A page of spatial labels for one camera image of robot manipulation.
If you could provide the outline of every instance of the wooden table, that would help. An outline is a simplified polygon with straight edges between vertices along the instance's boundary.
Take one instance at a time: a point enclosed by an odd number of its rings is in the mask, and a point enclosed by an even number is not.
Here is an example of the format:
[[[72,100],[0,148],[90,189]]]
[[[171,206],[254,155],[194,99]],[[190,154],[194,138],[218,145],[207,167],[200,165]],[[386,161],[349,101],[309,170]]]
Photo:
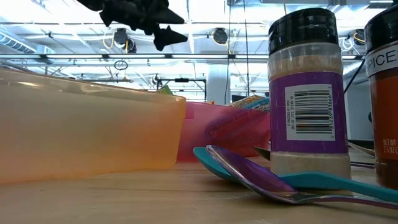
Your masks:
[[[353,161],[372,161],[352,152]],[[375,184],[374,172],[353,178]],[[200,164],[0,186],[1,224],[398,223],[398,212],[350,203],[290,206],[221,180]]]

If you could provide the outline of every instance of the black hanging object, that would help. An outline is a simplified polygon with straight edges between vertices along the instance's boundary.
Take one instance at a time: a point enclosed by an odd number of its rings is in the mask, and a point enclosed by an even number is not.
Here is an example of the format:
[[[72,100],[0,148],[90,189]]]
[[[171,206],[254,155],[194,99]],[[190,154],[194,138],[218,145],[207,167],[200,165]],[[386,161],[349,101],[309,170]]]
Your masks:
[[[184,19],[171,11],[168,0],[77,0],[93,11],[99,13],[104,24],[109,27],[113,21],[125,24],[132,30],[140,29],[145,35],[155,34],[157,50],[170,44],[186,42],[182,34],[161,29],[159,24],[184,24]]]

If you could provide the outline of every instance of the black lid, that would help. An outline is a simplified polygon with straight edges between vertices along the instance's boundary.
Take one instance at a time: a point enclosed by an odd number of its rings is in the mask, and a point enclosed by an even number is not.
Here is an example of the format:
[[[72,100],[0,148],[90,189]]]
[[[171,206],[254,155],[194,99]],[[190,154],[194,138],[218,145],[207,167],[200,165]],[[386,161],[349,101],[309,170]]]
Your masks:
[[[338,44],[335,14],[321,8],[292,12],[275,21],[268,34],[269,54],[301,42]]]
[[[398,5],[377,14],[365,26],[366,53],[398,40]]]

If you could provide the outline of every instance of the metal spoon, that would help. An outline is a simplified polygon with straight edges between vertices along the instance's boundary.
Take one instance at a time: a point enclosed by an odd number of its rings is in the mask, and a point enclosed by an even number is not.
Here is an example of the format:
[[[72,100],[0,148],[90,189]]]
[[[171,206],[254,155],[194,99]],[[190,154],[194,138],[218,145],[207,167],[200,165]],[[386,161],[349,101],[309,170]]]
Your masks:
[[[271,160],[271,151],[270,150],[263,149],[260,147],[254,147],[254,150],[256,153],[258,153],[260,156],[262,156],[266,160],[268,160],[268,161]],[[367,163],[367,162],[351,162],[351,166],[374,169],[374,164]]]
[[[206,150],[224,169],[226,169],[233,177],[237,178],[240,183],[263,197],[291,204],[313,202],[351,202],[398,209],[398,203],[385,202],[375,198],[300,193],[289,184],[286,184],[271,171],[233,152],[218,146],[207,146]]]

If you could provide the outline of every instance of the spoon handle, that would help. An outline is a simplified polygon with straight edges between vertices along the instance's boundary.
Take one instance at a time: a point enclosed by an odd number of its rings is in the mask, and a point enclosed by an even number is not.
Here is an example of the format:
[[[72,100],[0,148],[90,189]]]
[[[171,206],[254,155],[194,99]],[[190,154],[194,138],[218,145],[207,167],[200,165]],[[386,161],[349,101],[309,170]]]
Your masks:
[[[305,203],[313,202],[349,202],[349,203],[359,203],[363,205],[372,205],[382,208],[390,208],[398,210],[398,203],[385,202],[382,200],[377,200],[373,198],[362,198],[357,196],[340,196],[340,195],[326,195],[317,196],[313,198],[306,198],[301,200]]]
[[[294,187],[296,188],[349,190],[387,202],[398,202],[398,190],[365,184],[322,172],[304,172],[301,174],[285,175],[283,180],[288,184],[294,183]]]

